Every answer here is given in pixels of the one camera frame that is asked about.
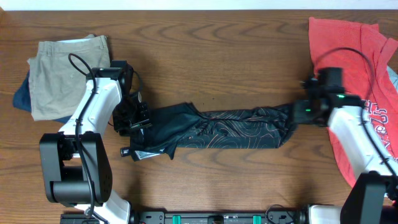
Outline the black cycling jersey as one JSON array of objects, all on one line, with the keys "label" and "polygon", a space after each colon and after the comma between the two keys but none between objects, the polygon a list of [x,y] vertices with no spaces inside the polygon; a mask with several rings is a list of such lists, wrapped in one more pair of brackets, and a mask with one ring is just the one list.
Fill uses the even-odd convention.
[{"label": "black cycling jersey", "polygon": [[140,161],[161,154],[174,158],[178,147],[277,149],[297,128],[291,110],[291,104],[206,112],[193,103],[158,108],[150,113],[152,125],[131,135],[121,155]]}]

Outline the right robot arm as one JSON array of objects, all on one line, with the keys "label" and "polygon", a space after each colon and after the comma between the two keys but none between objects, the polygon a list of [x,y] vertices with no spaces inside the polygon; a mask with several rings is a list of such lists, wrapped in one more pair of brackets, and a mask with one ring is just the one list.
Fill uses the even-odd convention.
[{"label": "right robot arm", "polygon": [[397,223],[397,162],[371,126],[360,97],[341,93],[297,100],[292,110],[297,124],[326,126],[337,137],[356,182],[343,206],[311,205],[307,223]]}]

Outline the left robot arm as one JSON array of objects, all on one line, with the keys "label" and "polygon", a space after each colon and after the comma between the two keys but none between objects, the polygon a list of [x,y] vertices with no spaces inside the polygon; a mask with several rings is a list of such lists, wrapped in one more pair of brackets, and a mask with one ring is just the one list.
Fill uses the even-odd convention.
[{"label": "left robot arm", "polygon": [[92,68],[86,92],[57,133],[39,142],[45,194],[49,202],[73,207],[60,223],[139,223],[139,215],[113,190],[113,173],[103,144],[108,121],[122,136],[143,138],[151,126],[146,103],[131,93],[135,71],[125,61]]}]

